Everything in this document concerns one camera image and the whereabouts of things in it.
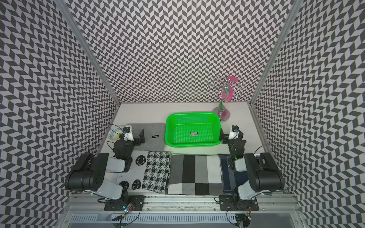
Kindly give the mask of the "smiley houndstooth knit scarf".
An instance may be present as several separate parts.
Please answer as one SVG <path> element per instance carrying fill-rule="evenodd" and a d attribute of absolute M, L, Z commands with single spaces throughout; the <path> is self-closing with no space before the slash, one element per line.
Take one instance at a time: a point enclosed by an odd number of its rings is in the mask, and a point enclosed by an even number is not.
<path fill-rule="evenodd" d="M 126 173 L 119 173 L 116 182 L 128 190 L 164 194 L 170 175 L 170 153 L 132 152 L 132 164 Z"/>

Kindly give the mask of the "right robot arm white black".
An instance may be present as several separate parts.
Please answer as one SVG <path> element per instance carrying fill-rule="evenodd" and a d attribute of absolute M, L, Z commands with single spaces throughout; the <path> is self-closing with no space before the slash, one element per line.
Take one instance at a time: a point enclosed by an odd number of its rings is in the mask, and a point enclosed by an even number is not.
<path fill-rule="evenodd" d="M 261 194 L 271 194 L 282 191 L 285 188 L 285 180 L 274 158 L 270 153 L 246 153 L 246 140 L 243 132 L 237 125 L 233 125 L 231 131 L 225 134 L 220 130 L 219 140 L 227 145 L 229 155 L 226 162 L 222 162 L 232 174 L 234 184 L 232 197 L 236 202 L 253 200 Z"/>

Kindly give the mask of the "navy striped folded scarf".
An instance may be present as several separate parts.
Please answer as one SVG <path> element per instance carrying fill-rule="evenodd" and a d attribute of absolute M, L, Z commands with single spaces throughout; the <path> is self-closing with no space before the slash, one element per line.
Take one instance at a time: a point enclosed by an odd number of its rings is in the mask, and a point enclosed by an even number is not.
<path fill-rule="evenodd" d="M 246 172 L 237 172 L 228 166 L 228 155 L 219 154 L 220 166 L 221 166 L 221 179 L 223 183 L 223 194 L 232 194 L 232 191 L 236 187 L 243 185 L 248 181 L 248 175 Z"/>

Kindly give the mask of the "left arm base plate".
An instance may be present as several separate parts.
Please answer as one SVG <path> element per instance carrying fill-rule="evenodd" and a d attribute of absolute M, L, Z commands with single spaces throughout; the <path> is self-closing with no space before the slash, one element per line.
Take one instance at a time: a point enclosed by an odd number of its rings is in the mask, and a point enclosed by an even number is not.
<path fill-rule="evenodd" d="M 125 211 L 127 206 L 131 204 L 133 211 L 141 211 L 144 205 L 144 195 L 129 196 L 128 199 L 107 200 L 104 211 Z"/>

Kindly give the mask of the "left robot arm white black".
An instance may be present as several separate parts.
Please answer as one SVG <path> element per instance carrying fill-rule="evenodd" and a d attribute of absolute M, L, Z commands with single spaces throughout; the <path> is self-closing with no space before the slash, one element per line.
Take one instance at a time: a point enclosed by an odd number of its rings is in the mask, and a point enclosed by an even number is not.
<path fill-rule="evenodd" d="M 132 152 L 135 146 L 145 143 L 144 130 L 134 138 L 132 127 L 122 129 L 120 139 L 115 141 L 114 157 L 107 153 L 82 154 L 65 179 L 65 188 L 69 191 L 89 192 L 107 200 L 129 202 L 126 188 L 105 178 L 106 173 L 126 173 L 132 164 Z"/>

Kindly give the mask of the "plain grey scarf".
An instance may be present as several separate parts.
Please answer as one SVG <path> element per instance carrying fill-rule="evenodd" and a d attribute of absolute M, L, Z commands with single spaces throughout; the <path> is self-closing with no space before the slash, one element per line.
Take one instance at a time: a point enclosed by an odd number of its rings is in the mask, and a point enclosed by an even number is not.
<path fill-rule="evenodd" d="M 135 151 L 163 152 L 165 145 L 165 123 L 128 123 L 132 126 L 134 138 L 144 130 L 145 143 L 135 146 Z"/>

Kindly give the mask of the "green plastic basket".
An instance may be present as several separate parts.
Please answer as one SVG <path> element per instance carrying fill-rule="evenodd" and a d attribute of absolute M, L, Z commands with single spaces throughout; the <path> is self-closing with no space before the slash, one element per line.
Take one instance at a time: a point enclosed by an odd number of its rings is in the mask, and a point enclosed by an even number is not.
<path fill-rule="evenodd" d="M 165 142 L 174 148 L 216 146 L 221 122 L 212 112 L 175 113 L 166 119 Z"/>

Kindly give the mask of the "aluminium front rail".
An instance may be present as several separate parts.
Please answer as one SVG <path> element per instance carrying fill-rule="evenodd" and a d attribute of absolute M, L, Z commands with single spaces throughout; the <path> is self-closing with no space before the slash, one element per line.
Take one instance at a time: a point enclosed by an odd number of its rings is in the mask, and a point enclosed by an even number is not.
<path fill-rule="evenodd" d="M 242 227 L 243 215 L 252 228 L 307 228 L 304 214 L 292 194 L 273 193 L 256 197 L 259 211 L 221 211 L 217 196 L 145 194 L 141 211 L 131 211 L 121 220 L 123 211 L 104 211 L 96 196 L 73 194 L 61 213 L 57 228 L 133 227 Z"/>

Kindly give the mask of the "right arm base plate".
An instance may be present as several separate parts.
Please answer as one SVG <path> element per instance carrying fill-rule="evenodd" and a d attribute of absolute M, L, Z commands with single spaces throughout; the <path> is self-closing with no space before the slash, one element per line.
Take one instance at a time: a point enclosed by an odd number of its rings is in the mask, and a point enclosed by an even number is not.
<path fill-rule="evenodd" d="M 256 200 L 242 200 L 232 195 L 219 196 L 218 203 L 221 211 L 259 211 L 259 205 Z"/>

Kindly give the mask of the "grey black checked scarf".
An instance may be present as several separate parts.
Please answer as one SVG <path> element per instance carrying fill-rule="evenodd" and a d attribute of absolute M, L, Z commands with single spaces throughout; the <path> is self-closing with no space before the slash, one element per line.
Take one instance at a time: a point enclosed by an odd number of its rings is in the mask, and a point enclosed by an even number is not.
<path fill-rule="evenodd" d="M 169 195 L 223 195 L 217 155 L 177 154 L 171 157 Z"/>

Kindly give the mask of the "patterned ceramic bowl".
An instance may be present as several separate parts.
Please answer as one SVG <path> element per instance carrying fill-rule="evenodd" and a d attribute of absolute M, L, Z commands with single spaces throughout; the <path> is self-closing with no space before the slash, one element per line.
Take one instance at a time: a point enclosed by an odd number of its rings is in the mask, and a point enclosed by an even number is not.
<path fill-rule="evenodd" d="M 120 140 L 120 135 L 123 133 L 123 129 L 120 126 L 112 126 L 108 133 L 108 138 L 112 141 Z"/>

